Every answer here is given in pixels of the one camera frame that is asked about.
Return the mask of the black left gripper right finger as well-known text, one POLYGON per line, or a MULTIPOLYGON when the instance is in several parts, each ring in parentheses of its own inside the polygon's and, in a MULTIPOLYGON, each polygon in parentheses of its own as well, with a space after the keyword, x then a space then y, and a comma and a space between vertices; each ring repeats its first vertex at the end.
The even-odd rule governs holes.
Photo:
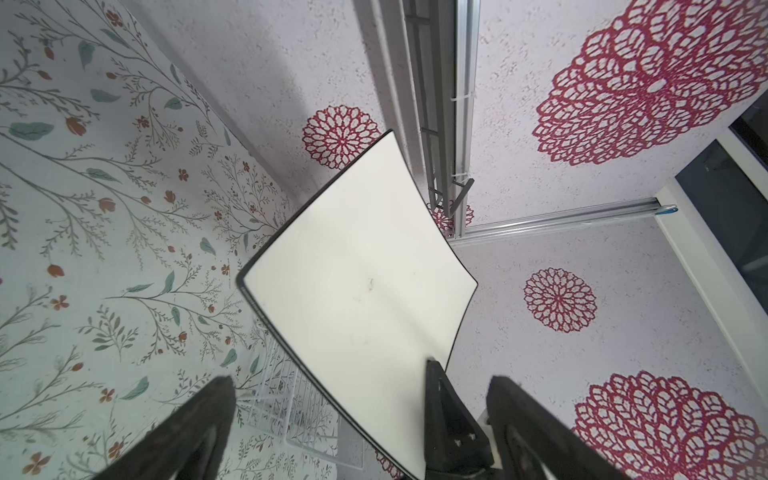
POLYGON ((495 479, 625 479, 513 380, 494 376, 486 406, 501 467, 495 479))

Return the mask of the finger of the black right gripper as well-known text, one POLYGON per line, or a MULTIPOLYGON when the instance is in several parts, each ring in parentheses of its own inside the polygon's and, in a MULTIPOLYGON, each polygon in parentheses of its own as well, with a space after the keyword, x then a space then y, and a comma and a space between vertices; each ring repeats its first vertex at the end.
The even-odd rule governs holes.
POLYGON ((424 458, 427 479, 489 479, 491 442, 456 394, 441 364, 426 362, 424 458))

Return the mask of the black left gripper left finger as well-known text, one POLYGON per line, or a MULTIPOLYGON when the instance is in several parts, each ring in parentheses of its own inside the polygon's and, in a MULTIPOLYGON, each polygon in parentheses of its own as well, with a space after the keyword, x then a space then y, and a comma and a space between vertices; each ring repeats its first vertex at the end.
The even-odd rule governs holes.
POLYGON ((98 479, 215 479, 236 410, 229 376, 212 379, 98 479))

